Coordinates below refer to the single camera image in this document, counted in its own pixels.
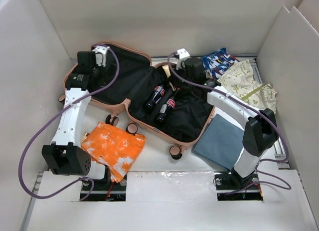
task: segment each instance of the orange cloth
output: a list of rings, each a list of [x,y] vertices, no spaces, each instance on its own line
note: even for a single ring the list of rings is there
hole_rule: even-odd
[[[107,165],[112,181],[118,183],[142,151],[145,141],[143,135],[133,136],[112,125],[99,122],[81,146],[91,155],[92,160]]]

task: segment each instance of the cream floral fabric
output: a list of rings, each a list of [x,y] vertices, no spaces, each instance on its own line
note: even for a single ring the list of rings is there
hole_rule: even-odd
[[[230,93],[261,110],[270,108],[276,113],[277,92],[270,84],[259,84],[253,76],[249,60],[234,63],[218,79]]]

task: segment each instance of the dark glass bottle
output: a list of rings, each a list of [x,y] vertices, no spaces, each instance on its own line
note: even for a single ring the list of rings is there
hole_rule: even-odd
[[[180,89],[176,89],[176,91],[173,93],[173,95],[168,99],[168,101],[161,107],[160,113],[156,118],[156,122],[159,124],[163,124],[167,115],[175,108],[176,104],[176,96]]]
[[[153,110],[155,105],[160,101],[160,99],[163,97],[165,93],[165,84],[164,82],[162,85],[155,87],[155,89],[152,92],[152,95],[148,102],[145,103],[145,107],[148,110]]]

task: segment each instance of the blue-gray folded fabric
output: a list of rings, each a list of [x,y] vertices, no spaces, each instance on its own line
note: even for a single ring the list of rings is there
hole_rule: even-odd
[[[192,153],[231,170],[243,148],[244,131],[220,115],[210,122]]]

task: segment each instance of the suitcase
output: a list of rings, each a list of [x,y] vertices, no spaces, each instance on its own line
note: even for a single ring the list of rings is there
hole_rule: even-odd
[[[187,87],[180,91],[176,106],[165,123],[157,124],[155,117],[172,91],[165,92],[151,113],[144,108],[144,104],[149,100],[154,88],[167,79],[162,68],[167,63],[152,66],[152,59],[146,53],[110,41],[99,44],[105,44],[115,52],[120,63],[120,73],[117,80],[108,89],[94,95],[90,103],[112,113],[106,118],[106,123],[115,123],[118,120],[116,116],[126,111],[131,123],[174,144],[169,153],[172,158],[180,159],[183,152],[194,145],[203,134],[213,117],[214,107],[202,98],[200,89]],[[107,54],[107,62],[107,74],[90,81],[90,92],[105,86],[113,78],[116,63],[110,52]],[[65,76],[64,87],[67,77],[76,73],[76,66]]]

